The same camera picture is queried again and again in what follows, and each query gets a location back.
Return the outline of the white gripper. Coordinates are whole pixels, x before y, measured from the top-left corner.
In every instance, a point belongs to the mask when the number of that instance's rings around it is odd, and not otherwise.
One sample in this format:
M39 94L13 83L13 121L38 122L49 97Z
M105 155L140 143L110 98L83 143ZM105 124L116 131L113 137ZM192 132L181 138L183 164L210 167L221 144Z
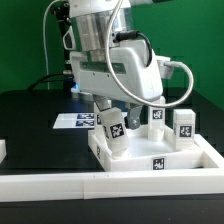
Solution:
M112 34L115 45L109 49L112 68L116 78L130 93L154 102L163 94L162 78L164 69L161 62L168 57L156 56L147 37L136 30ZM70 64L75 82L82 92L93 94L99 111L111 108L108 98L130 102L125 105L125 125L135 130L140 127L141 105L128 96L114 81L106 57L101 61L89 59L86 52L77 50L73 29L69 28L63 37L64 47L70 51Z

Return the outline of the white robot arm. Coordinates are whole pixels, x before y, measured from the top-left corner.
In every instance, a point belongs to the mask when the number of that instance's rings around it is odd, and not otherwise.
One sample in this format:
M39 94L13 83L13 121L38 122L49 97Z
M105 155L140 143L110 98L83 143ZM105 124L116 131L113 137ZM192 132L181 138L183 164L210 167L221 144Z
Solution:
M142 104L158 100L168 59L157 56L132 25L132 0L68 0L71 26L63 42L75 82L83 92L127 104L126 127L140 126Z

